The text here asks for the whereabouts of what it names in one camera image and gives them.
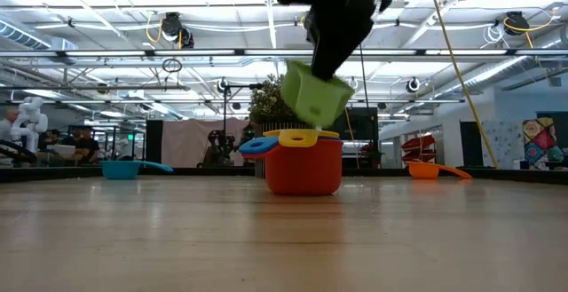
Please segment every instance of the blue scoop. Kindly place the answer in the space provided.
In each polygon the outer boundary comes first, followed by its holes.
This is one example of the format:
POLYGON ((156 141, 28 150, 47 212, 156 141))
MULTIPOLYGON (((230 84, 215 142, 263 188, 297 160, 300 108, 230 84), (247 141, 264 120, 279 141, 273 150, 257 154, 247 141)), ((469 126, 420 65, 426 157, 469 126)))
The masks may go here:
POLYGON ((138 177, 138 168, 140 165, 155 167, 167 172, 174 171, 168 166, 155 162, 107 161, 103 162, 103 176, 110 180, 132 180, 138 177))

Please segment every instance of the wooden table surface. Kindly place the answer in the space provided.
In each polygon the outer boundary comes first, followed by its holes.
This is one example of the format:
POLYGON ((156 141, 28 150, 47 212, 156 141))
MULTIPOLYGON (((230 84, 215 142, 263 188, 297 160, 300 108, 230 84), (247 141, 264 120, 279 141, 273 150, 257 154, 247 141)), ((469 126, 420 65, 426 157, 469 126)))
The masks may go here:
POLYGON ((568 187, 245 177, 0 185, 0 290, 568 291, 568 187))

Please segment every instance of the humanoid robot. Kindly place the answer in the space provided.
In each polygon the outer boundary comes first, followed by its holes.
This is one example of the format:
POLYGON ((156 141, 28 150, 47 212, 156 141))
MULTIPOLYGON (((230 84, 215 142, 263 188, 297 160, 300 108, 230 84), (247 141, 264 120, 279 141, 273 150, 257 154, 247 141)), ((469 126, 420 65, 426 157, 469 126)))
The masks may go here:
POLYGON ((47 131, 47 116, 40 112, 42 105, 43 99, 39 97, 25 98, 24 103, 18 107, 18 119, 10 130, 12 142, 15 144, 21 144, 21 137, 26 136, 26 149, 32 154, 37 153, 39 134, 47 131))

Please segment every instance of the red toy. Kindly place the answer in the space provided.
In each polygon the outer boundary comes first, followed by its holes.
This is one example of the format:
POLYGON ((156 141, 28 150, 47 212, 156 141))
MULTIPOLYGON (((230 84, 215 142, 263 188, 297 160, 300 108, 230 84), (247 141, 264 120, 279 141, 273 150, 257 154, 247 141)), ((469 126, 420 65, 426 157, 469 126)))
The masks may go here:
POLYGON ((266 184, 276 194, 330 195, 341 184, 342 142, 318 139, 314 146, 276 146, 264 154, 244 154, 265 161, 266 184))

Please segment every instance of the green cup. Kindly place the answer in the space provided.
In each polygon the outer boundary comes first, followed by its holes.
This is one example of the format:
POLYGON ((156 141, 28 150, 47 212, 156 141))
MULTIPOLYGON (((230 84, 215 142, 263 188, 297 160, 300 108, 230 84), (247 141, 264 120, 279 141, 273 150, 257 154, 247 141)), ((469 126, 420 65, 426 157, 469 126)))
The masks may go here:
POLYGON ((305 122, 324 128, 332 125, 355 90, 337 77, 328 82, 319 79, 302 62, 288 60, 287 65, 280 90, 284 102, 305 122))

